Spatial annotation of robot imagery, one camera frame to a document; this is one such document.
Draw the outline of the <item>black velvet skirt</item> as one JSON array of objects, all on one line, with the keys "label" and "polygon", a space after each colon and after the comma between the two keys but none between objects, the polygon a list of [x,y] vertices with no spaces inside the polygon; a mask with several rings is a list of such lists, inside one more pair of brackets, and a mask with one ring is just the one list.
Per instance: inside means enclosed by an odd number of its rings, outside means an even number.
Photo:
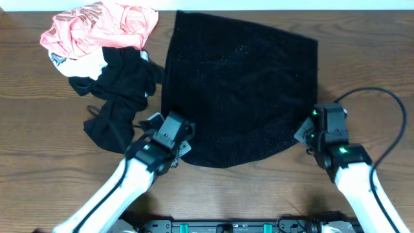
[{"label": "black velvet skirt", "polygon": [[318,95],[318,42],[257,23],[177,12],[162,113],[195,124],[184,162],[228,168],[295,144]]}]

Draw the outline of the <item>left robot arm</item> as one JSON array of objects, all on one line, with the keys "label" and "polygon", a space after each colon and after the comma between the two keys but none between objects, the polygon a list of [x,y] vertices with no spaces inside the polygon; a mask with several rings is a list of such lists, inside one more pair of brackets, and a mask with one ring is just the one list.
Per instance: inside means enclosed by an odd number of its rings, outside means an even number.
[{"label": "left robot arm", "polygon": [[140,125],[144,134],[125,150],[108,181],[70,218],[53,232],[108,232],[127,207],[146,193],[191,150],[195,123],[170,112],[155,113]]}]

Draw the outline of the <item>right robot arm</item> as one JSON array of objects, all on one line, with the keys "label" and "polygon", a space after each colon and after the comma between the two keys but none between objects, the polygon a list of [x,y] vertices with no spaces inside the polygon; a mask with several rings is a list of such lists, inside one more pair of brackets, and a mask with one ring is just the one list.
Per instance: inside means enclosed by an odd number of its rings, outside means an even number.
[{"label": "right robot arm", "polygon": [[341,104],[316,104],[294,134],[345,196],[364,232],[409,232],[361,144],[351,144]]}]

